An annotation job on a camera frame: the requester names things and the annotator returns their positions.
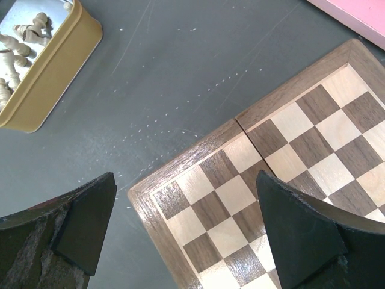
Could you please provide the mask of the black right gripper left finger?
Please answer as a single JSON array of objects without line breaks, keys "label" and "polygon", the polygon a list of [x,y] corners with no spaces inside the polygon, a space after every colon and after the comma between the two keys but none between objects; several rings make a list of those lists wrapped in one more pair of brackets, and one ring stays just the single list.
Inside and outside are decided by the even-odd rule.
[{"label": "black right gripper left finger", "polygon": [[87,288],[115,200],[114,175],[107,172],[1,217],[1,288]]}]

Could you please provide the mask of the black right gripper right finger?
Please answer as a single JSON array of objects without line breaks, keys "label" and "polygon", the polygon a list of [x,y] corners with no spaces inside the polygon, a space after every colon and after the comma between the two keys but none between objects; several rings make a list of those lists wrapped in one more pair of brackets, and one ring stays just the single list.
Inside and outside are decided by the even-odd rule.
[{"label": "black right gripper right finger", "polygon": [[282,288],[384,288],[384,224],[261,170],[259,204]]}]

